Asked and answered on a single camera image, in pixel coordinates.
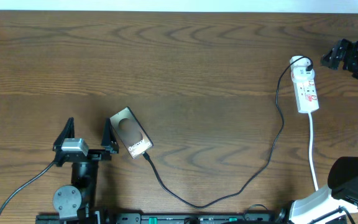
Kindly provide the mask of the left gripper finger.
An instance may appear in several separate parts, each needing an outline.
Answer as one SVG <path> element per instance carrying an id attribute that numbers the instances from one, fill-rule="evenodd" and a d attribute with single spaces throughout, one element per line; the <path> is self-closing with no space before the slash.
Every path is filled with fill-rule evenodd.
<path id="1" fill-rule="evenodd" d="M 110 153 L 119 152 L 119 145 L 114 135 L 111 120 L 109 118 L 106 118 L 105 120 L 101 146 Z"/>
<path id="2" fill-rule="evenodd" d="M 65 127 L 55 140 L 52 150 L 58 151 L 62 148 L 63 142 L 66 138 L 74 138 L 75 137 L 75 128 L 74 128 L 74 118 L 71 117 L 68 119 Z"/>

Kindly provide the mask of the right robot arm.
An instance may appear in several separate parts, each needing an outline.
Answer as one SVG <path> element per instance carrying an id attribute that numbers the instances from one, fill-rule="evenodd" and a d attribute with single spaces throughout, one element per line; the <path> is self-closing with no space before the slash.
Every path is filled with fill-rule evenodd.
<path id="1" fill-rule="evenodd" d="M 321 64 L 332 70 L 342 67 L 358 80 L 358 42 L 339 40 L 321 57 Z M 312 60 L 294 56 L 288 69 L 291 71 L 298 112 L 310 116 L 319 108 Z M 281 209 L 276 223 L 353 223 L 351 215 L 358 213 L 358 157 L 340 157 L 332 166 L 328 183 L 323 187 L 318 185 L 311 146 L 308 148 L 308 159 L 314 192 Z"/>

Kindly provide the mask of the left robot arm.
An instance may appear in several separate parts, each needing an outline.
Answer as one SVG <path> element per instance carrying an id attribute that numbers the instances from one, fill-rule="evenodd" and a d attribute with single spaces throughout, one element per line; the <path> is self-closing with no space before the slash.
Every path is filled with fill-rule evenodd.
<path id="1" fill-rule="evenodd" d="M 57 167 L 71 164 L 71 184 L 60 187 L 53 196 L 53 206 L 60 223 L 109 223 L 105 208 L 96 208 L 99 163 L 110 161 L 119 152 L 111 120 L 105 120 L 102 149 L 90 149 L 83 138 L 75 137 L 74 119 L 69 118 L 53 144 Z"/>

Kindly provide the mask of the Galaxy S25 Ultra smartphone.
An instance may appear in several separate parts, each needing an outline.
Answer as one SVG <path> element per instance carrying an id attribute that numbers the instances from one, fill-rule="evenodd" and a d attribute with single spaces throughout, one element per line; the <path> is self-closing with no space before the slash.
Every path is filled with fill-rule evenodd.
<path id="1" fill-rule="evenodd" d="M 110 117 L 113 130 L 133 159 L 151 149 L 154 144 L 138 119 L 127 106 Z"/>

